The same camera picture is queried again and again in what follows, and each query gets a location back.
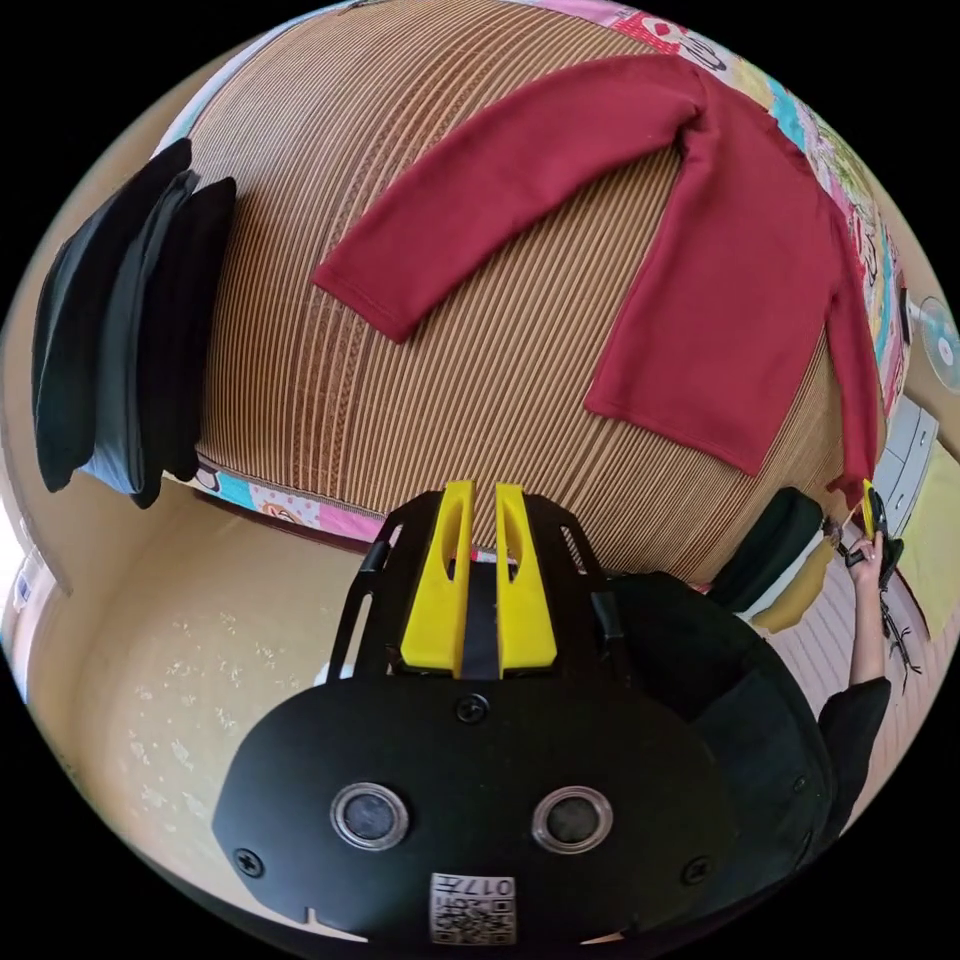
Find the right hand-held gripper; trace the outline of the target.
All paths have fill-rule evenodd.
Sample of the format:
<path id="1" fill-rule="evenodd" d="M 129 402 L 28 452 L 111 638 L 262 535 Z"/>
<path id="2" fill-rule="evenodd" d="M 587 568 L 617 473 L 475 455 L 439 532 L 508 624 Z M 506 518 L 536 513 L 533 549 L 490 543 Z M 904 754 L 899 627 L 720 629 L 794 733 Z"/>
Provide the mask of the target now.
<path id="1" fill-rule="evenodd" d="M 883 562 L 880 570 L 878 586 L 876 588 L 867 588 L 866 586 L 858 587 L 854 581 L 852 581 L 855 589 L 860 593 L 863 593 L 864 591 L 869 593 L 873 590 L 876 590 L 878 593 L 882 593 L 887 588 L 889 581 L 895 572 L 897 563 L 902 556 L 903 541 L 899 538 L 891 538 L 888 535 L 887 522 L 884 518 L 880 519 L 880 496 L 878 495 L 876 488 L 868 480 L 863 481 L 861 508 L 858 509 L 854 514 L 854 519 L 858 524 L 856 528 L 857 538 L 845 548 L 845 566 L 847 573 L 849 565 L 851 563 L 856 563 L 856 560 L 853 558 L 848 558 L 851 552 L 851 547 L 861 538 L 874 540 L 877 532 L 881 532 L 884 536 L 884 547 Z"/>

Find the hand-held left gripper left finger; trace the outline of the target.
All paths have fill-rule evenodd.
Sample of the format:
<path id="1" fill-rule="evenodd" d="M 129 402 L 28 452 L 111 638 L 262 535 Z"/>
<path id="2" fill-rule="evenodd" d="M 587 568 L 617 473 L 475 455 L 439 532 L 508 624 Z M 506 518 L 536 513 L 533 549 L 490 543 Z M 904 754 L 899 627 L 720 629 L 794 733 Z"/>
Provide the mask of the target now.
<path id="1" fill-rule="evenodd" d="M 459 669 L 466 633 L 475 483 L 440 495 L 400 645 L 409 669 Z"/>

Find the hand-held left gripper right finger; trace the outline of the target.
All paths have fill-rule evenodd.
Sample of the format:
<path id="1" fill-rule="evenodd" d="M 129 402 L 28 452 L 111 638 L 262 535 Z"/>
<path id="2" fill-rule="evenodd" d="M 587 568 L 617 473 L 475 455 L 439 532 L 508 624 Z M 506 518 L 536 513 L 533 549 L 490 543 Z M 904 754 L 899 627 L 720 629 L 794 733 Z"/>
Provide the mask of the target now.
<path id="1" fill-rule="evenodd" d="M 557 644 L 523 488 L 497 484 L 495 514 L 499 670 L 547 670 Z"/>

